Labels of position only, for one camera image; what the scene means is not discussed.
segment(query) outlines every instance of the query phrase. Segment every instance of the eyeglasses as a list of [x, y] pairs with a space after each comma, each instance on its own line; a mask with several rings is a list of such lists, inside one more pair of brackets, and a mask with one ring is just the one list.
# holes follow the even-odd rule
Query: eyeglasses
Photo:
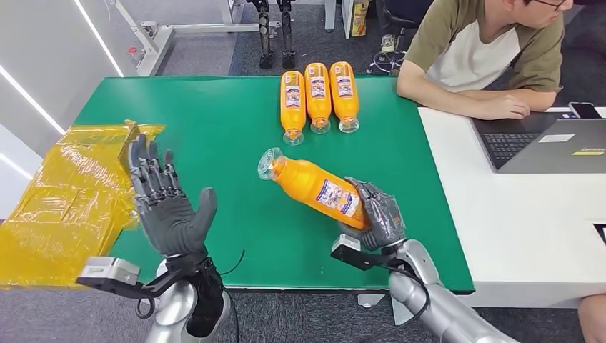
[[560, 8], [560, 6], [563, 5], [566, 2], [566, 0], [562, 0], [559, 4], [556, 5], [556, 4], [551, 4], [550, 2], [546, 2], [546, 1], [543, 1], [543, 0], [535, 0], [535, 1], [536, 2], [540, 2], [541, 4], [546, 4], [546, 5], [555, 7], [553, 9], [554, 11], [557, 11]]

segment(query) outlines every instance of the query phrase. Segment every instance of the yellow cellophane package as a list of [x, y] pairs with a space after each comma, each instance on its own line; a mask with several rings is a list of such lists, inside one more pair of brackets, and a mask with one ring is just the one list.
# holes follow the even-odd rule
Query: yellow cellophane package
[[105, 255], [135, 228], [127, 142], [159, 125], [73, 126], [46, 154], [13, 213], [0, 225], [0, 287], [78, 287], [90, 256]]

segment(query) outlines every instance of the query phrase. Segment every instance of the green tabletop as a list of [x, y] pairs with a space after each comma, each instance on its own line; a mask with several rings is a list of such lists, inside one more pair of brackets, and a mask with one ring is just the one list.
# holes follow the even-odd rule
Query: green tabletop
[[[338, 176], [370, 181], [396, 196], [407, 235], [420, 240], [444, 285], [471, 292], [473, 283], [442, 184], [414, 103], [394, 93], [395, 79], [360, 77], [360, 129], [314, 135], [300, 146], [282, 141], [279, 77], [134, 77], [105, 79], [76, 125], [164, 124], [160, 149], [175, 152], [183, 189], [197, 207], [198, 192], [212, 186], [219, 206], [207, 239], [228, 287], [384, 289], [387, 272], [359, 271], [330, 257], [339, 230], [333, 219], [290, 199], [257, 176], [259, 158], [278, 146]], [[149, 281], [162, 260], [142, 230], [123, 231], [112, 256], [141, 267]]]

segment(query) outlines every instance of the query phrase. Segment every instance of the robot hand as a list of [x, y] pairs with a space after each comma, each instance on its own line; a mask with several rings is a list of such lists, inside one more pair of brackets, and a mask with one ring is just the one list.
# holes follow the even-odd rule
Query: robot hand
[[151, 245], [165, 256], [202, 252], [204, 240], [217, 212], [217, 196], [212, 188], [200, 192], [194, 212], [177, 179], [172, 151], [167, 150], [163, 168], [154, 141], [140, 134], [129, 145], [128, 164], [136, 192], [136, 209]]
[[370, 228], [360, 231], [339, 222], [341, 232], [360, 240], [368, 250], [402, 242], [406, 238], [405, 225], [396, 198], [369, 182], [359, 181], [352, 177], [345, 179], [356, 187]]

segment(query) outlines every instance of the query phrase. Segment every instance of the bottle cap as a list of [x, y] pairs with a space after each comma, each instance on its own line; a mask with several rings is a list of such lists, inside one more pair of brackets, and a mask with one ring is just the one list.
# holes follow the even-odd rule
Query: bottle cap
[[316, 118], [312, 120], [312, 125], [309, 128], [315, 134], [325, 134], [330, 130], [330, 120], [327, 118]]
[[297, 129], [286, 130], [284, 133], [284, 143], [292, 146], [303, 143], [303, 133]]
[[257, 166], [257, 173], [263, 180], [275, 180], [280, 175], [285, 164], [286, 158], [282, 150], [280, 148], [271, 148], [261, 156], [259, 165]]
[[346, 116], [339, 123], [339, 130], [346, 134], [351, 134], [359, 129], [359, 121], [355, 116]]

